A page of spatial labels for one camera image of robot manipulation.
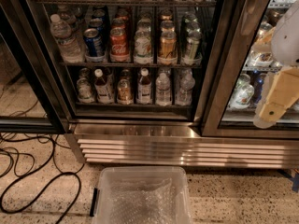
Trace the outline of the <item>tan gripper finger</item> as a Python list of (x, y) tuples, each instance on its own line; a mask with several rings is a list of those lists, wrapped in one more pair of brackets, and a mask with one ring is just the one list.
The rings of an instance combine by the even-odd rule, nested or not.
[(277, 123), (299, 99), (299, 68), (287, 66), (264, 79), (262, 98), (257, 104), (253, 124), (267, 129)]
[(269, 31), (267, 31), (261, 38), (259, 38), (253, 45), (252, 49), (255, 52), (259, 53), (270, 53), (271, 52), (271, 41), (273, 34), (275, 32), (276, 28), (273, 27)]

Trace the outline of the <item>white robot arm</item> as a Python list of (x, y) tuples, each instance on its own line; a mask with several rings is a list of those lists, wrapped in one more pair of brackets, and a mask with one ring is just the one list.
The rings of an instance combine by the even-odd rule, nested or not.
[(276, 74), (266, 76), (262, 98), (255, 110), (253, 124), (267, 129), (299, 100), (299, 1), (292, 4), (276, 27), (258, 39), (252, 49), (271, 52), (283, 64)]

